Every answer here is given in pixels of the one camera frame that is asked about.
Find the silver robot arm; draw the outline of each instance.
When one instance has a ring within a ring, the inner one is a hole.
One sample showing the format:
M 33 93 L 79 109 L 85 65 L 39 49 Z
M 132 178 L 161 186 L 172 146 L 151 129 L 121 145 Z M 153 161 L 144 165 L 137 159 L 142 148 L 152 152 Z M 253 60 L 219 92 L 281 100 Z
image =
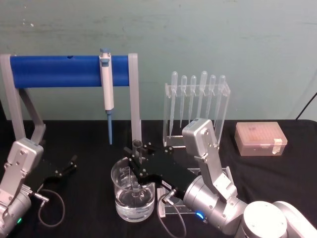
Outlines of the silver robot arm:
M 239 200 L 237 189 L 222 172 L 216 139 L 209 119 L 195 119 L 183 129 L 187 153 L 199 162 L 202 175 L 188 187 L 184 204 L 199 211 L 224 234 L 236 238 L 310 238 L 316 229 L 292 205 Z
M 23 183 L 38 165 L 42 153 L 43 147 L 27 138 L 13 143 L 0 183 L 0 237 L 6 237 L 31 206 L 29 194 L 32 191 Z

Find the table surface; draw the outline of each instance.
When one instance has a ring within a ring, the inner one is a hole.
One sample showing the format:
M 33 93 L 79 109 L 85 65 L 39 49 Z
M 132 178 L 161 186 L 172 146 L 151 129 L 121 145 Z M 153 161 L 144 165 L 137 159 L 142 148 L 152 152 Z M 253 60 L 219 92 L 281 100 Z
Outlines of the table surface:
M 317 123 L 309 120 L 279 120 L 288 144 L 279 157 L 241 157 L 234 141 L 237 121 L 224 124 L 220 157 L 222 166 L 230 166 L 238 197 L 250 203 L 286 201 L 297 207 L 317 227 L 317 189 L 314 179 L 317 165 Z M 27 134 L 32 132 L 25 122 Z M 32 207 L 9 237 L 11 238 L 168 238 L 156 211 L 145 221 L 129 223 L 116 213 L 110 177 L 113 164 L 123 157 L 123 147 L 131 142 L 129 121 L 114 121 L 114 145 L 107 141 L 106 121 L 47 121 L 43 158 L 58 166 L 76 154 L 77 171 L 51 187 L 64 199 L 66 215 L 54 229 L 43 227 L 37 218 L 39 202 Z M 162 145 L 162 121 L 143 121 L 143 141 Z M 14 141 L 10 122 L 0 122 L 0 164 L 4 164 Z M 186 167 L 196 167 L 184 149 L 175 151 L 175 160 Z M 59 201 L 51 199 L 43 217 L 48 223 L 57 222 L 61 215 Z M 193 214 L 183 215 L 187 237 L 228 237 L 203 223 Z M 182 227 L 175 215 L 164 219 L 176 235 Z

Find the blue pipette tip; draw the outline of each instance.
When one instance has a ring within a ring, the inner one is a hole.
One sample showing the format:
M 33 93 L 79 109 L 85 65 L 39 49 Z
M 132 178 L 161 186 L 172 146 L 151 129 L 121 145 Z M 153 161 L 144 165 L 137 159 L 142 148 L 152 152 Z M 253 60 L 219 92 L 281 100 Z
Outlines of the blue pipette tip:
M 108 120 L 108 136 L 109 136 L 109 144 L 112 145 L 112 122 L 111 122 L 111 112 L 112 110 L 106 110 L 107 120 Z

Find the pipette tip box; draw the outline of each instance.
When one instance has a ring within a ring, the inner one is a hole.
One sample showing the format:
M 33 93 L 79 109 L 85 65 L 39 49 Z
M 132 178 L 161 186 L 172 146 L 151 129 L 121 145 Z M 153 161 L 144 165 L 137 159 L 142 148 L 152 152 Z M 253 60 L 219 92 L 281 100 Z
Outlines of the pipette tip box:
M 282 155 L 287 145 L 277 122 L 238 122 L 234 137 L 241 156 Z

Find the wall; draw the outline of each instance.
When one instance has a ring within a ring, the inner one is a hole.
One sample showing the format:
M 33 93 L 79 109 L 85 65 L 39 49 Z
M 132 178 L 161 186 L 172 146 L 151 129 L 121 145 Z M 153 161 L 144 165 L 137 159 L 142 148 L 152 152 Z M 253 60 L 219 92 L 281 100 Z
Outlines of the wall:
M 2 0 L 0 53 L 139 54 L 142 119 L 163 116 L 172 71 L 226 75 L 228 119 L 294 118 L 317 91 L 315 0 Z M 44 119 L 105 119 L 101 88 L 33 89 Z M 3 83 L 0 98 L 8 115 Z M 115 119 L 129 119 L 128 88 Z M 302 118 L 317 120 L 317 103 Z

